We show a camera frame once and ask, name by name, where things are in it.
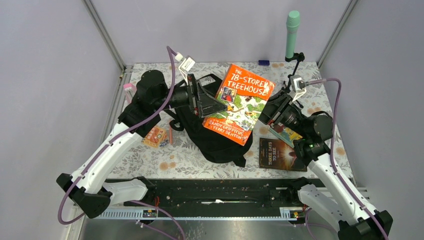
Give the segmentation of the Evelyn Waugh paperback book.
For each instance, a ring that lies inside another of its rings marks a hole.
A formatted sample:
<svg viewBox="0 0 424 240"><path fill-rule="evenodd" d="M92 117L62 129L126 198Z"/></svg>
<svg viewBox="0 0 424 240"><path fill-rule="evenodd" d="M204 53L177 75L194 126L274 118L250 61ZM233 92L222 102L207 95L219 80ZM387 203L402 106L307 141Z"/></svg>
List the Evelyn Waugh paperback book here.
<svg viewBox="0 0 424 240"><path fill-rule="evenodd" d="M301 135L283 125L270 126L268 130L292 148L294 147L294 141L302 138Z"/></svg>

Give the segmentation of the black student backpack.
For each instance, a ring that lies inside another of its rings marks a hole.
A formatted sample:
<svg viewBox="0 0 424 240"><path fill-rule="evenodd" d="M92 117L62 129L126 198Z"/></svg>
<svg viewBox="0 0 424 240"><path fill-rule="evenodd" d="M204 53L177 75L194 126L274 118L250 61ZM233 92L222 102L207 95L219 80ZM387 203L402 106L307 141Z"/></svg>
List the black student backpack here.
<svg viewBox="0 0 424 240"><path fill-rule="evenodd" d="M201 78L201 85L213 96L218 91L222 80L215 74L208 74ZM179 82L175 87L186 84L184 80ZM233 162L236 166L244 168L246 159L244 154L249 150L253 143L253 137L249 136L245 145L240 145L212 130L203 127L205 117L195 115L187 106L180 108L172 108L172 97L169 106L165 108L165 113L172 117L169 125L178 132L186 131L188 137L199 148L200 152L206 160L216 163L225 164Z"/></svg>

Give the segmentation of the orange and white thick book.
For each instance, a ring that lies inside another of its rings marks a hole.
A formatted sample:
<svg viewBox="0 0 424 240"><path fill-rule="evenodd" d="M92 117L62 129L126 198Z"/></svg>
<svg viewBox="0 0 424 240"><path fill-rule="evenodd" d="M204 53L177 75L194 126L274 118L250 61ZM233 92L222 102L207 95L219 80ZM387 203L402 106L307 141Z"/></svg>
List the orange and white thick book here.
<svg viewBox="0 0 424 240"><path fill-rule="evenodd" d="M203 127L244 146L276 84L231 64L215 95L224 110L203 120Z"/></svg>

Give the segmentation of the Three Days To See book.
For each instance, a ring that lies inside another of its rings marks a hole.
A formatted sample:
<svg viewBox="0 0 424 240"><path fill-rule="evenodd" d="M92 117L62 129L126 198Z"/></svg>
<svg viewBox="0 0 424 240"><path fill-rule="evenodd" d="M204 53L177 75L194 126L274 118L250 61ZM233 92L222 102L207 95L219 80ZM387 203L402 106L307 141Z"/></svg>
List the Three Days To See book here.
<svg viewBox="0 0 424 240"><path fill-rule="evenodd" d="M306 172L307 167L298 160L295 150L279 139L259 139L259 168L290 172Z"/></svg>

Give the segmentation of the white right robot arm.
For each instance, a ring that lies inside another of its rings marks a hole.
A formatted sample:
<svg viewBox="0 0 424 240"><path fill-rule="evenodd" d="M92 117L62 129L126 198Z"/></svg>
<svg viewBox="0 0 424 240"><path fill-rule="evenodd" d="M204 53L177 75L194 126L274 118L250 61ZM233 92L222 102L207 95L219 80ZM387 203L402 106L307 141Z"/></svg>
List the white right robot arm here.
<svg viewBox="0 0 424 240"><path fill-rule="evenodd" d="M281 90L266 103L259 120L270 127L287 127L301 136L294 140L297 160L325 185L331 197L322 194L306 178L295 180L287 191L293 206L302 203L325 219L340 240L386 240L393 224L388 211L379 211L353 185L336 163L325 143L334 134L334 120L324 111L302 114L293 98Z"/></svg>

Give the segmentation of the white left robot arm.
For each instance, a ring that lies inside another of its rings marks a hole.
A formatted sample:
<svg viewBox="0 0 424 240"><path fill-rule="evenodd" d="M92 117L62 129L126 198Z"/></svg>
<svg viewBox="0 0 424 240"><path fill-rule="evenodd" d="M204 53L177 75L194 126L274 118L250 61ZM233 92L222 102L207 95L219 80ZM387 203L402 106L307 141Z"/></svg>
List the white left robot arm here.
<svg viewBox="0 0 424 240"><path fill-rule="evenodd" d="M163 110L188 107L197 117L205 118L227 110L227 106L206 90L193 74L168 87L164 74L148 70L136 84L136 92L109 136L95 153L71 174L62 173L56 179L71 199L90 219L101 215L110 205L138 200L148 206L155 192L140 179L107 183L106 179L132 144L146 137L161 121Z"/></svg>

